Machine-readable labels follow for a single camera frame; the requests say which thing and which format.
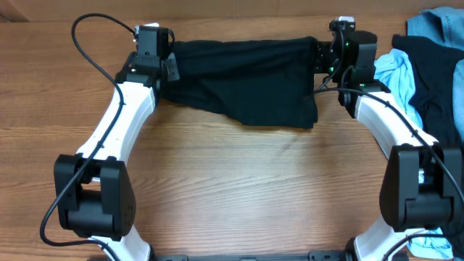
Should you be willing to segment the black shorts grey waistband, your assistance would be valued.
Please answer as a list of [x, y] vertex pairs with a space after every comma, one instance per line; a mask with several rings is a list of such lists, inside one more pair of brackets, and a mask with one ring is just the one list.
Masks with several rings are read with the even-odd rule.
[[227, 115], [243, 125], [312, 128], [317, 40], [179, 41], [179, 80], [164, 99]]

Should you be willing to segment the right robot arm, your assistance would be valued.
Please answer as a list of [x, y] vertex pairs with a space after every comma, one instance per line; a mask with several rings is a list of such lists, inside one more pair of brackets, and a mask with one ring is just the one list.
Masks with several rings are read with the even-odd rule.
[[443, 147], [399, 110], [390, 90], [374, 78], [377, 37], [356, 30], [353, 17], [330, 21], [331, 42], [318, 43], [315, 71], [329, 81], [351, 117], [367, 127], [388, 164], [379, 194], [380, 217], [344, 250], [312, 250], [309, 260], [407, 260], [402, 248], [432, 229], [455, 224], [463, 233], [463, 159], [460, 149]]

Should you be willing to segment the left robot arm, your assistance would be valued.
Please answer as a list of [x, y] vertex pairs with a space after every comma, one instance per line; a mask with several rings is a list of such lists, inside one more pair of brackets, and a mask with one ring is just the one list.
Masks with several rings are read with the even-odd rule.
[[146, 119], [169, 77], [178, 77], [174, 34], [157, 23], [135, 29], [137, 50], [114, 79], [112, 100], [91, 137], [74, 155], [54, 163], [59, 223], [96, 244], [108, 260], [155, 260], [134, 225], [136, 198], [127, 164]]

